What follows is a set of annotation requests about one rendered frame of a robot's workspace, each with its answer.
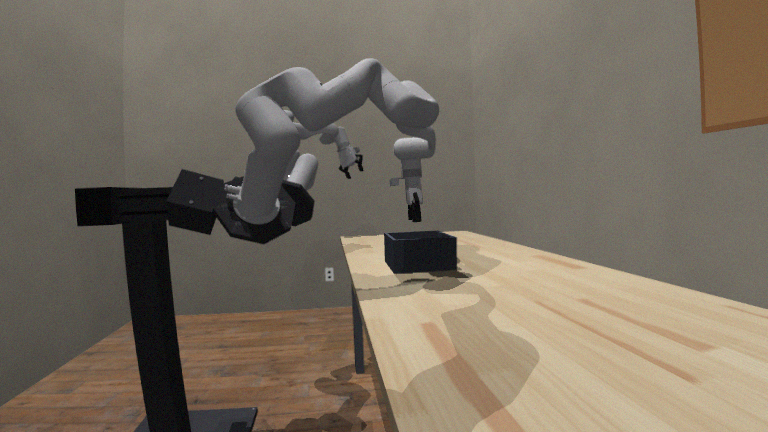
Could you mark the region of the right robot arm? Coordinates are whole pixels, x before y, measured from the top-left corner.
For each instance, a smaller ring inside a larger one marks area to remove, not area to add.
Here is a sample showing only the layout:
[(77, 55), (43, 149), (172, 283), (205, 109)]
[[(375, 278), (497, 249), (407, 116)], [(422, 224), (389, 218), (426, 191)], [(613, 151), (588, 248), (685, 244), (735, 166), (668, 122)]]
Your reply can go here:
[(439, 115), (439, 105), (418, 84), (402, 83), (379, 61), (365, 59), (323, 85), (308, 69), (295, 67), (246, 92), (235, 111), (255, 149), (248, 155), (242, 186), (224, 187), (236, 193), (226, 196), (233, 199), (236, 214), (252, 224), (268, 223), (278, 215), (282, 180), (300, 146), (299, 132), (281, 108), (284, 106), (304, 128), (315, 132), (369, 98), (400, 132), (415, 137), (395, 142), (402, 177), (391, 178), (390, 186), (398, 186), (402, 178), (422, 176), (421, 159), (431, 158), (435, 151), (431, 125)]

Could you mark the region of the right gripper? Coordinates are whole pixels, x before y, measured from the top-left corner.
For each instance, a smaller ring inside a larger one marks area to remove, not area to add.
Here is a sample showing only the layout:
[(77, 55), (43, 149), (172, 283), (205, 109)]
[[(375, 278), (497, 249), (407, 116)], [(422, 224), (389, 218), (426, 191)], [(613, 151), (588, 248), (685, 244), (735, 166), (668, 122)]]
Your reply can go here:
[(420, 178), (422, 176), (402, 178), (405, 179), (408, 219), (412, 222), (421, 222), (420, 204), (423, 204), (423, 198)]

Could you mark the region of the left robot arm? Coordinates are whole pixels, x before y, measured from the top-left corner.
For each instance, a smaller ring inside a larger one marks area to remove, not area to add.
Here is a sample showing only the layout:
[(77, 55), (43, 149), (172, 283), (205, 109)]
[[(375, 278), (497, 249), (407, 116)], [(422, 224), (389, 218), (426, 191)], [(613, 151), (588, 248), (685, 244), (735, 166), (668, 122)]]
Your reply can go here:
[[(284, 111), (293, 122), (295, 116), (291, 113), (291, 111), (288, 111), (288, 110), (284, 110)], [(322, 144), (327, 145), (327, 144), (336, 142), (338, 150), (346, 146), (351, 146), (344, 128), (337, 127), (333, 123), (315, 132), (307, 131), (300, 123), (294, 123), (294, 125), (296, 126), (301, 136), (300, 140), (305, 140), (313, 135), (321, 134), (319, 137), (319, 140)], [(318, 168), (318, 161), (314, 155), (303, 154), (300, 156), (300, 153), (297, 150), (289, 163), (284, 179), (286, 179), (287, 181), (301, 184), (307, 191), (307, 189), (312, 188), (314, 184), (317, 168)]]

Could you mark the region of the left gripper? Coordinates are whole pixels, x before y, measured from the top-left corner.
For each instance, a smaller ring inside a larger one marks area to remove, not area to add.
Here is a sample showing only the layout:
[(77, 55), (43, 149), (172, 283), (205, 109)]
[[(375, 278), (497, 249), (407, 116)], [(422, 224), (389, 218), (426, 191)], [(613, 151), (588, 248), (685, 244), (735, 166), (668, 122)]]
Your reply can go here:
[[(348, 168), (350, 168), (350, 166), (355, 165), (355, 163), (358, 164), (358, 168), (359, 168), (360, 171), (362, 171), (362, 172), (364, 171), (363, 167), (362, 167), (363, 155), (356, 155), (356, 152), (355, 152), (354, 148), (351, 147), (351, 146), (343, 147), (340, 150), (339, 150), (339, 153), (338, 153), (339, 154), (340, 163), (341, 163), (341, 165), (339, 167), (339, 170), (341, 172), (345, 173), (347, 179), (351, 179), (351, 176), (350, 176), (350, 174), (348, 172)], [(360, 159), (358, 157), (360, 157)], [(342, 168), (344, 168), (344, 170)]]

